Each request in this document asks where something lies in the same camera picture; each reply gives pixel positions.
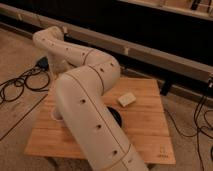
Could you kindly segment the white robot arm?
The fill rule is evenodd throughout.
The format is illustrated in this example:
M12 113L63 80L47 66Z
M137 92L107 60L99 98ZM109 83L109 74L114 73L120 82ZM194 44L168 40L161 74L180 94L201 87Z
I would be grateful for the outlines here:
M98 49L68 43L57 26L36 32L56 76L56 108L94 171L149 171L102 101L120 78L117 60Z

